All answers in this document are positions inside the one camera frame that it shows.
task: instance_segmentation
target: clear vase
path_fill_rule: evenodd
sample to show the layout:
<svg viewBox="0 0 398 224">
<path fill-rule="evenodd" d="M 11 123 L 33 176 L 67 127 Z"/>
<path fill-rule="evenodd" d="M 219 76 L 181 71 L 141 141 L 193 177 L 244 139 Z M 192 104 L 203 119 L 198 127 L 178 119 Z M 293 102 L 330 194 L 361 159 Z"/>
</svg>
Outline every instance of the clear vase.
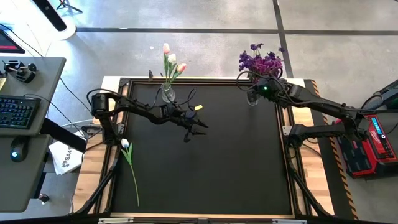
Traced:
<svg viewBox="0 0 398 224">
<path fill-rule="evenodd" d="M 248 90 L 246 92 L 246 96 L 248 98 L 248 104 L 250 106 L 256 106 L 259 103 L 259 95 L 255 90 Z"/>
<path fill-rule="evenodd" d="M 166 103 L 172 103 L 175 100 L 175 92 L 172 89 L 172 85 L 170 83 L 163 83 L 161 86 L 162 89 L 162 99 Z"/>
</svg>

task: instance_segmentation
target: yellow tag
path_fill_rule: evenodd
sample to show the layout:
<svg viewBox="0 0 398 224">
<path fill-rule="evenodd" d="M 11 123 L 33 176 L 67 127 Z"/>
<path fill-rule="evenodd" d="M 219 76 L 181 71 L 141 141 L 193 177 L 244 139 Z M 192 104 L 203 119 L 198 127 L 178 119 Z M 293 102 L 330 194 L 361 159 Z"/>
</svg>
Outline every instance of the yellow tag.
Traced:
<svg viewBox="0 0 398 224">
<path fill-rule="evenodd" d="M 200 110 L 200 109 L 202 109 L 202 108 L 203 108 L 202 105 L 198 105 L 198 106 L 195 107 L 195 110 Z"/>
</svg>

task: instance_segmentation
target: keyboard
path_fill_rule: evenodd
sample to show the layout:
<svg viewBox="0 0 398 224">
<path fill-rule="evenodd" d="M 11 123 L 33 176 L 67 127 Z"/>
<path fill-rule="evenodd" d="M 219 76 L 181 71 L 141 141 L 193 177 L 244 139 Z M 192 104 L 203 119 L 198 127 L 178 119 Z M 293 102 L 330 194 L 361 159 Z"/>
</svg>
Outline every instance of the keyboard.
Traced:
<svg viewBox="0 0 398 224">
<path fill-rule="evenodd" d="M 40 98 L 0 95 L 0 128 L 29 129 Z"/>
</svg>

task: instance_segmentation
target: pink tulip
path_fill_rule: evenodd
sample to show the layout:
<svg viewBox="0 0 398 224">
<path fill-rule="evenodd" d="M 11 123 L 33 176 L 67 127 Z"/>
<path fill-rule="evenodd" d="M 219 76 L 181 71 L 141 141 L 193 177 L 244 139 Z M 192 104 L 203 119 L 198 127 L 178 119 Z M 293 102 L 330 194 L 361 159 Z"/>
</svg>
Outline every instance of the pink tulip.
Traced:
<svg viewBox="0 0 398 224">
<path fill-rule="evenodd" d="M 183 72 L 186 67 L 187 67 L 187 64 L 186 63 L 182 63 L 181 65 L 177 66 L 177 71 L 178 72 Z"/>
<path fill-rule="evenodd" d="M 164 43 L 163 45 L 163 53 L 168 54 L 170 53 L 170 47 L 168 43 Z"/>
</svg>

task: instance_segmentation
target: green stem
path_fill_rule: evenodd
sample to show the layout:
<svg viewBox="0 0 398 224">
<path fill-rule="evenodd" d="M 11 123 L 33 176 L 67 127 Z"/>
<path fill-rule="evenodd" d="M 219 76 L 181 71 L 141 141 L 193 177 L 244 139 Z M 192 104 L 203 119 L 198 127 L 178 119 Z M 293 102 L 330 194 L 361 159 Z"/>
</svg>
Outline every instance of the green stem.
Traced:
<svg viewBox="0 0 398 224">
<path fill-rule="evenodd" d="M 132 178 L 134 179 L 134 185 L 136 186 L 137 204 L 139 207 L 139 196 L 138 196 L 138 187 L 137 187 L 136 176 L 134 175 L 134 170 L 132 169 L 132 165 L 130 165 L 130 168 L 131 168 L 131 172 L 132 172 Z"/>
</svg>

